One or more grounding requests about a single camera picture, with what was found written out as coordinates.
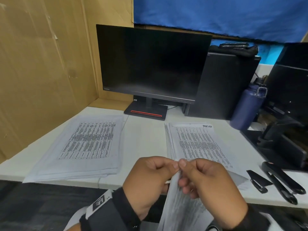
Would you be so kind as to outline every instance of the white desk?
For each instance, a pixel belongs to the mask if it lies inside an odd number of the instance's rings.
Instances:
[[[122,111],[85,108],[81,114],[122,114]],[[264,159],[256,152],[256,150],[245,140],[239,131],[229,126],[227,121],[185,117],[179,107],[168,110],[166,122],[207,122],[211,123],[216,133],[229,146],[230,151],[236,155],[238,164],[245,170],[253,170],[266,178],[261,171],[260,165]],[[26,174],[32,169],[35,163],[47,151],[52,142],[62,132],[65,122],[55,128],[45,136],[41,137],[26,149],[15,155],[13,158],[0,164],[0,180],[23,181]],[[120,187],[134,163],[139,157],[160,155],[166,156],[166,137],[164,122],[148,118],[140,118],[129,116],[123,128],[124,134],[124,158],[122,169],[117,175],[110,175],[100,179],[74,179],[47,182],[50,184],[72,185],[93,187],[102,189],[116,189]],[[299,172],[287,172],[294,180],[308,190],[308,174]],[[298,206],[294,206],[279,194],[275,186],[268,186],[268,193],[261,194],[256,188],[250,184],[250,188],[241,191],[243,197],[249,203],[266,204],[276,206],[308,208],[308,195],[295,195],[298,199]]]

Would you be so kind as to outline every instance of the person's left hand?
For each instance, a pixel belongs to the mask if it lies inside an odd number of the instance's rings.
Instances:
[[[161,193],[167,193],[165,184],[179,170],[178,162],[162,156],[138,159],[127,176],[124,193],[133,210],[142,221]]]

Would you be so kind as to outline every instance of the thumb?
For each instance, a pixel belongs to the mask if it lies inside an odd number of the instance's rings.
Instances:
[[[174,161],[173,163],[166,164],[164,167],[157,170],[165,183],[170,178],[172,178],[173,175],[176,174],[177,171],[179,171],[179,165],[177,161]]]
[[[192,163],[190,163],[186,159],[180,159],[179,166],[181,170],[186,173],[187,177],[195,184],[195,186],[198,186],[200,184],[200,182],[202,181],[203,174],[199,172]]]

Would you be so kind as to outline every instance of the person's right hand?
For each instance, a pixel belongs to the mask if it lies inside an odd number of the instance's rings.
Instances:
[[[222,228],[233,229],[244,219],[248,205],[223,165],[207,159],[180,159],[179,167],[183,193],[200,198]]]

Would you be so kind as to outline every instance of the hand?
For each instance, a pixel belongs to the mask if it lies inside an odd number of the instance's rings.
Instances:
[[[200,198],[222,228],[233,229],[244,219],[248,205],[224,166],[207,159],[181,159],[179,167],[183,193]]]
[[[161,193],[167,193],[165,184],[179,170],[178,162],[161,156],[137,160],[124,184],[124,193],[133,210],[142,221]]]

